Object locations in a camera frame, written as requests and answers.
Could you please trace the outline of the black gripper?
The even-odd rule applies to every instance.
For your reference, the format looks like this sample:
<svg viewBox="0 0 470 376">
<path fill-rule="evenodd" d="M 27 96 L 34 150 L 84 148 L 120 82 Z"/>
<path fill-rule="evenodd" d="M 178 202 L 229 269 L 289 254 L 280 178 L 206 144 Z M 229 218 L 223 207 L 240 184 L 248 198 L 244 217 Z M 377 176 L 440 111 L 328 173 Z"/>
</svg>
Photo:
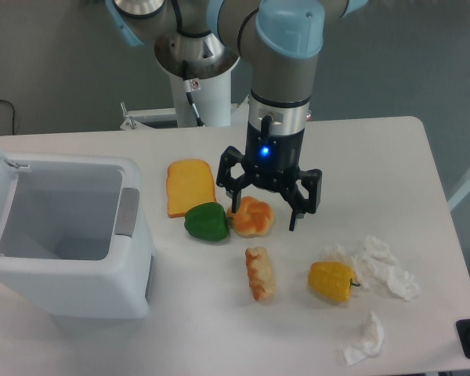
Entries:
<svg viewBox="0 0 470 376">
<path fill-rule="evenodd" d="M 298 219 L 306 213 L 315 214 L 320 204 L 322 171 L 299 168 L 304 130 L 292 135 L 269 135 L 248 124 L 245 154 L 228 146 L 221 154 L 216 185 L 231 198 L 231 211 L 241 205 L 242 190 L 250 185 L 280 193 L 291 206 L 289 230 L 294 231 Z M 240 164 L 244 173 L 232 177 L 232 168 Z"/>
</svg>

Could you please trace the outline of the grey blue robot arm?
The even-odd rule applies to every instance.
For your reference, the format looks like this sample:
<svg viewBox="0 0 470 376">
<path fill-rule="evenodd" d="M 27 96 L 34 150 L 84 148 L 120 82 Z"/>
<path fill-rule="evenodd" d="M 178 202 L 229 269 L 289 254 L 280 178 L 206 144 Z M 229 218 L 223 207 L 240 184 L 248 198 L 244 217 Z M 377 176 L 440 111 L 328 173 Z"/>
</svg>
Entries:
<svg viewBox="0 0 470 376">
<path fill-rule="evenodd" d="M 240 60 L 253 70 L 244 151 L 228 147 L 217 185 L 241 204 L 247 186 L 278 193 L 291 219 L 314 213 L 322 173 L 303 171 L 299 158 L 324 26 L 360 1 L 109 1 L 107 8 L 132 45 L 154 44 L 177 89 L 183 127 L 230 122 L 230 94 L 211 86 Z"/>
</svg>

